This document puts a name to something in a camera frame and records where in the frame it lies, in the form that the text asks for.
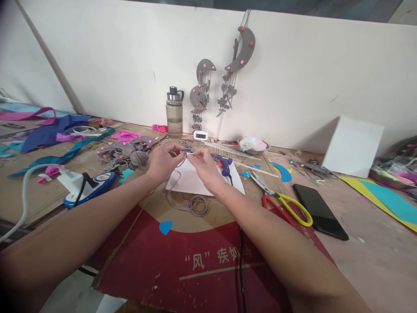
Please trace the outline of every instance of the smartphone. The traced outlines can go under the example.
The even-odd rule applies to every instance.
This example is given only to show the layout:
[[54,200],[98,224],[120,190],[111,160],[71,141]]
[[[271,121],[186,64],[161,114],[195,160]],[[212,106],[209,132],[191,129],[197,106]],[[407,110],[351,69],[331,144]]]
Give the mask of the smartphone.
[[298,184],[294,184],[292,187],[301,204],[313,218],[313,228],[315,230],[338,239],[349,240],[349,236],[316,189]]

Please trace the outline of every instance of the hanging ornament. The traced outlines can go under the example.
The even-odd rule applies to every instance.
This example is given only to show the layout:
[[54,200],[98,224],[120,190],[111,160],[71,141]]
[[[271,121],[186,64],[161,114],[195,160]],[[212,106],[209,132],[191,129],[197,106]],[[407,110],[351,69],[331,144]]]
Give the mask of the hanging ornament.
[[202,130],[201,115],[207,109],[207,104],[209,103],[210,79],[212,71],[215,70],[216,67],[213,62],[208,59],[202,59],[197,65],[197,80],[199,84],[191,89],[190,92],[190,101],[194,107],[191,111],[194,124],[191,127],[194,130]]
[[[220,112],[217,115],[217,117],[219,117],[223,112],[226,112],[226,110],[233,109],[232,99],[233,96],[238,92],[235,89],[236,73],[237,71],[242,69],[246,64],[248,64],[255,49],[255,35],[248,28],[248,20],[250,13],[251,11],[248,10],[245,12],[245,15],[243,16],[242,24],[238,28],[238,31],[240,33],[239,39],[235,39],[235,45],[233,46],[233,61],[225,67],[226,74],[222,75],[223,80],[225,82],[221,86],[223,96],[217,100],[217,103],[220,105]],[[242,48],[238,55],[238,48],[240,44],[242,45]]]

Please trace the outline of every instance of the clear plastic bottle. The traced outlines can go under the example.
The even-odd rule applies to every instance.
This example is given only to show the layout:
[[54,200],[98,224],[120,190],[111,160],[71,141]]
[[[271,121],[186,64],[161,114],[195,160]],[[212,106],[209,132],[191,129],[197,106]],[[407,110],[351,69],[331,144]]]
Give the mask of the clear plastic bottle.
[[170,137],[182,137],[182,100],[184,99],[184,91],[177,90],[175,86],[170,86],[169,92],[166,93],[166,98],[168,135]]

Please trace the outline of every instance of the blue felt heart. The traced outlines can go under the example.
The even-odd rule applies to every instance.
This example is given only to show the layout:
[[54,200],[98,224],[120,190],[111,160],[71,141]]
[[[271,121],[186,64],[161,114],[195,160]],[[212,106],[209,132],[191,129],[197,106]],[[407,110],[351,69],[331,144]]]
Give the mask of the blue felt heart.
[[159,230],[161,233],[163,233],[165,236],[169,233],[169,231],[172,228],[172,221],[167,221],[159,224]]

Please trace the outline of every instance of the teal felt sheet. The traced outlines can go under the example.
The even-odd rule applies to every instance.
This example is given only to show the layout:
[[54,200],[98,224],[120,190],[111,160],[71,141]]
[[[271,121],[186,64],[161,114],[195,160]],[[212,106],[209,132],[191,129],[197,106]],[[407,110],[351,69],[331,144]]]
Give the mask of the teal felt sheet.
[[417,224],[417,208],[391,189],[367,181],[361,182],[399,219]]

